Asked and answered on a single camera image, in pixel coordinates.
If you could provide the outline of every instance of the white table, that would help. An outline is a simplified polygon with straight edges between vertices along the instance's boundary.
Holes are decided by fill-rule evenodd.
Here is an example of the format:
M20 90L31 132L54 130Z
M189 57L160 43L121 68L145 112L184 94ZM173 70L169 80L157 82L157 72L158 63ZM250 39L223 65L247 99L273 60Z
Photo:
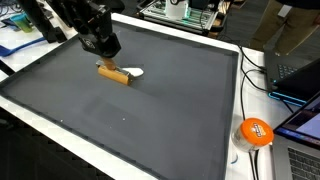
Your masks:
M131 17L123 16L120 14L113 14L112 19L114 21L119 21L126 24L131 24L134 26L139 26L145 29L150 29L153 31L169 34L172 36L177 36L183 39L188 39L196 42L201 42L210 46L216 46L223 49L240 52L236 45L229 43L217 41L214 39L209 39L206 37L194 35L191 33L183 32L180 30L167 28L161 25L153 24L150 22L142 21L139 19L134 19ZM52 20L53 24L59 25L60 23L56 20ZM62 28L68 38L73 37L76 32L72 29L66 27ZM22 43L37 39L41 37L41 34L34 30L32 33L25 34L23 32L15 33L9 29L1 29L1 40L0 44L7 46L9 48L14 48ZM46 42L38 43L32 47L26 48L23 51L19 51L16 54L0 58L13 70L18 71L28 64L32 63L36 59L50 52L54 48L61 44L53 43L47 44ZM244 48L246 55L258 65L263 64L263 53L254 50ZM240 72L240 60L239 56L238 72L236 79L236 91L235 91L235 101L234 101L234 111L233 111L233 122L231 129L236 129L242 122L242 114L240 108L240 83L243 74ZM253 66L247 61L244 63L245 69L252 69ZM263 75L256 73L249 74L253 82L255 82L260 87L265 87ZM0 81L7 78L7 75L0 72ZM272 100L267 97L264 92L260 92L254 89L248 81L244 84L243 89L244 97L244 108L247 117L257 117L265 120L273 128L280 124L290 112L286 107L278 101ZM26 124L30 125L34 129L38 130L42 134L51 138L55 142L59 143L69 151L73 152L77 156L81 157L85 161L94 165L96 168L102 172L108 174L114 179L155 179L149 174L141 171L140 169L126 163L125 161L119 159L116 156L104 151L103 149L83 140L82 138L60 128L59 126L53 124L47 119L44 119L29 110L26 110L0 96L0 106L12 113L19 119L21 119ZM238 161L235 164L231 162L235 159L236 154L238 155ZM259 175L261 180L272 180L272 156L269 147L264 147L259 153ZM247 153L240 152L237 150L230 140L229 142L229 153L227 161L227 171L226 180L249 180L253 179L251 174L251 165L249 161L249 156Z

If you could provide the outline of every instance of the laptop screen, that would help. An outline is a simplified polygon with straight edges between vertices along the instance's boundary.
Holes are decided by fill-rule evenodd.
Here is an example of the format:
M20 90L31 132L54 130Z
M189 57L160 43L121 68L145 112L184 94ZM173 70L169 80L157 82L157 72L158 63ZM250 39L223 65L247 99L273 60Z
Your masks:
M320 147L320 93L281 124L276 134Z

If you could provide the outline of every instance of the white label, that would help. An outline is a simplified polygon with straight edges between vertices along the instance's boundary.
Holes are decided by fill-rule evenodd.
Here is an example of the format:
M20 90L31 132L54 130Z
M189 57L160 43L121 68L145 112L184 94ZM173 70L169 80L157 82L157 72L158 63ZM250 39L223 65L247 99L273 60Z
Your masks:
M291 10L292 6L283 5L283 7L280 9L278 16L280 17L286 17L289 11Z

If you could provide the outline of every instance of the gray mat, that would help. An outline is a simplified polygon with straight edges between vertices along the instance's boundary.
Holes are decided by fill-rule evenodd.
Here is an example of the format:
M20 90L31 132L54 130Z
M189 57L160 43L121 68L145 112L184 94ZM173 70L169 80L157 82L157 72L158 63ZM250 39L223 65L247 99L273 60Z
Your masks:
M145 71L130 87L99 76L99 58L74 38L5 81L2 95L152 175L223 179L237 56L119 23L114 32L115 60Z

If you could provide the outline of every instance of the keyboard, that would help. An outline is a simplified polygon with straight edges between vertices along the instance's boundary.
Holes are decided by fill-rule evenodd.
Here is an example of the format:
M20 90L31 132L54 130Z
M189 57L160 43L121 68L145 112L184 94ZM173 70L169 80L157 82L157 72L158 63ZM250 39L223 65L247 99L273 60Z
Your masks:
M285 78L286 76L296 72L298 69L293 68L293 67L289 67L286 65L282 65L282 64L278 64L278 71L279 71L279 76L280 79Z
M320 159L288 148L293 180L320 180Z

